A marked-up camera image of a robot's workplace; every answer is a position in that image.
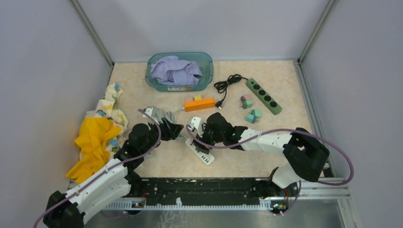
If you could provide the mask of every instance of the power outlet socket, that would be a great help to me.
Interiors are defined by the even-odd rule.
[[[279,104],[265,91],[253,78],[246,81],[246,86],[259,98],[259,100],[277,115],[283,110]]]

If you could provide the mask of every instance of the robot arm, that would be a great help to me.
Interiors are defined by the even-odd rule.
[[[161,140],[169,141],[176,139],[183,125],[162,119],[159,127]],[[144,158],[122,162],[146,153],[157,140],[158,129],[155,124],[148,126],[143,123],[136,124],[121,150],[101,170],[64,194],[56,191],[49,197],[47,209],[76,194],[48,213],[43,218],[45,225],[49,228],[82,228],[111,202],[129,193],[139,193],[142,179],[134,169],[144,161]],[[80,190],[86,185],[88,187],[85,190]]]
[[[329,150],[318,140],[298,133],[269,133],[255,131],[245,126],[233,127],[220,113],[211,115],[204,123],[201,118],[193,117],[189,121],[190,130],[197,131],[196,138],[209,145],[224,143],[226,146],[244,142],[232,147],[243,151],[264,151],[284,156],[288,164],[276,168],[271,175],[271,181],[281,189],[301,179],[316,182],[329,157]],[[193,140],[188,145],[199,155],[211,157],[210,149]]]

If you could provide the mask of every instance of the teal plastic container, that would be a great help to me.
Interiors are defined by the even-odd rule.
[[[155,64],[158,60],[166,56],[177,56],[180,60],[195,61],[203,76],[196,76],[199,79],[197,85],[162,85],[150,75],[151,64]],[[168,52],[156,54],[147,63],[147,73],[145,74],[145,81],[147,84],[160,92],[189,92],[200,91],[207,87],[213,80],[214,67],[213,60],[209,55],[204,52]]]

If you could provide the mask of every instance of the purple cloth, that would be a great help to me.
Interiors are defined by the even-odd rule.
[[[150,74],[163,85],[197,85],[202,76],[199,66],[194,61],[179,60],[177,56],[166,56],[151,64]]]

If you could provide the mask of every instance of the small cube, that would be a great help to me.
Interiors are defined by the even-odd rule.
[[[252,96],[250,94],[245,94],[240,97],[240,101],[242,101],[242,102],[249,101],[249,100],[252,100]]]
[[[259,109],[253,109],[251,112],[256,118],[260,119],[262,117],[262,111]]]
[[[254,116],[254,115],[252,115],[252,114],[249,113],[249,114],[246,116],[246,121],[249,122],[249,123],[254,124],[254,123],[256,122],[256,116]]]
[[[251,100],[244,101],[244,102],[242,103],[242,108],[243,108],[243,109],[247,109],[247,108],[252,107],[252,105],[253,105],[253,101],[251,101]]]
[[[200,95],[194,96],[194,100],[195,101],[202,100],[202,96]]]
[[[193,101],[193,97],[191,97],[191,96],[186,96],[186,97],[185,97],[185,102],[188,102],[188,101]]]

